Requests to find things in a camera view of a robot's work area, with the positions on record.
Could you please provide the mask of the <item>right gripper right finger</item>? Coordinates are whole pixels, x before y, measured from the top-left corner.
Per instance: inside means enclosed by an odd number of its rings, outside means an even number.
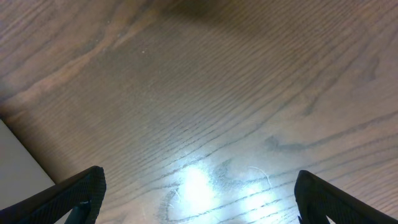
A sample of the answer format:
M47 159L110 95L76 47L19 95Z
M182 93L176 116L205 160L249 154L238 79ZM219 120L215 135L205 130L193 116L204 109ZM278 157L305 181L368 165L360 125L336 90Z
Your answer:
M395 218L370 207L307 170L294 187L301 224L397 224Z

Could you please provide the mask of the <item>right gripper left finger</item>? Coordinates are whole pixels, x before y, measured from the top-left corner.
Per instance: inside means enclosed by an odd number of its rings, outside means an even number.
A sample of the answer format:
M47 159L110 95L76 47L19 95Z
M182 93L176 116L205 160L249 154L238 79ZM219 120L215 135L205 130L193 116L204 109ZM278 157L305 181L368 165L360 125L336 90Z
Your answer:
M1 223L94 224L106 192L102 167L90 167L63 182L1 210Z

